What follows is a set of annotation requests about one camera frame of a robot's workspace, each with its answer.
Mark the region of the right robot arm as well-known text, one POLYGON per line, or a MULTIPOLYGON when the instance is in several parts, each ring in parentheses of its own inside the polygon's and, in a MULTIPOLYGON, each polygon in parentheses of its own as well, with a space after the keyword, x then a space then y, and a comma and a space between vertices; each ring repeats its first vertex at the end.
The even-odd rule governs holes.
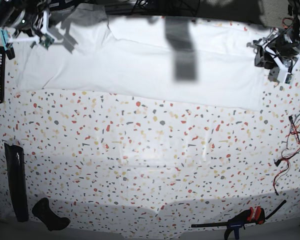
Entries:
POLYGON ((0 0, 0 28, 15 29, 6 43, 53 44, 55 38, 48 32, 49 3, 49 0, 0 0))

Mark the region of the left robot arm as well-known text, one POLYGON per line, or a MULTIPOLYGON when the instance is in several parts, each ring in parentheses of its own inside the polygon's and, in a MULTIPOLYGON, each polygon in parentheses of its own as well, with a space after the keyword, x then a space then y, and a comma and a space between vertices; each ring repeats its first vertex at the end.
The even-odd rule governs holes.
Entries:
POLYGON ((281 72, 292 74, 300 60, 300 0, 288 1, 288 14, 290 25, 282 21, 284 29, 274 30, 268 37, 253 42, 257 47, 256 67, 267 70, 278 67, 281 72))

